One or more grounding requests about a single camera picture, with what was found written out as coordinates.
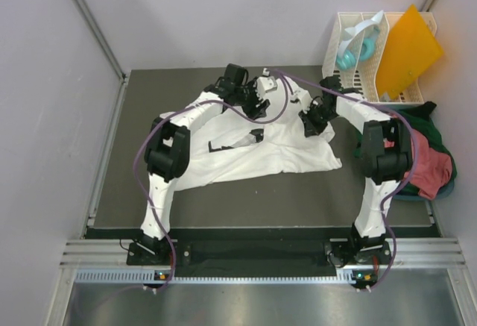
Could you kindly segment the white printed t shirt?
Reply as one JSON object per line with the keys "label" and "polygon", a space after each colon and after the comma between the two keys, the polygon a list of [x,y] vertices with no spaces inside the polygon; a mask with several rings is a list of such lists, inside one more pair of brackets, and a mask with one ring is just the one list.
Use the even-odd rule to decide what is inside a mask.
{"label": "white printed t shirt", "polygon": [[226,109],[213,93],[201,93],[186,112],[167,113],[170,121],[191,132],[185,173],[166,182],[149,172],[149,189],[181,191],[208,184],[279,173],[328,172],[342,163],[330,145],[331,125],[306,137],[299,114],[312,100],[291,78],[277,80],[267,96],[269,115],[252,123],[240,110]]}

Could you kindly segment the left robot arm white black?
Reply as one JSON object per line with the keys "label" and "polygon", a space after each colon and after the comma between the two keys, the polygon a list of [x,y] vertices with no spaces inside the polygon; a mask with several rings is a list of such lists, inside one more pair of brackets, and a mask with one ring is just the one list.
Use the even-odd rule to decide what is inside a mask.
{"label": "left robot arm white black", "polygon": [[193,135],[209,121],[230,110],[249,122],[262,124],[270,102],[266,95],[277,89],[276,79],[264,70],[248,81],[248,70],[228,64],[224,74],[203,89],[183,110],[158,117],[133,161],[133,173],[146,196],[147,210],[139,241],[143,254],[152,263],[176,264],[171,237],[170,212],[179,179],[185,174],[191,156]]}

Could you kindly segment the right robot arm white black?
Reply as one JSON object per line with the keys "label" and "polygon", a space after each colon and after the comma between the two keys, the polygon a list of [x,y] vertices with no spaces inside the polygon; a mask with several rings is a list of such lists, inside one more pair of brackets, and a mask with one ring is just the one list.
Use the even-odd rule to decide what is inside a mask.
{"label": "right robot arm white black", "polygon": [[337,76],[320,82],[322,94],[293,94],[300,105],[306,137],[318,136],[337,117],[346,119],[361,135],[359,161],[365,177],[361,209],[344,245],[335,245],[329,261],[339,267],[349,262],[366,263],[390,251],[385,240],[391,199],[405,173],[413,166],[411,129],[369,103],[356,88],[343,87]]}

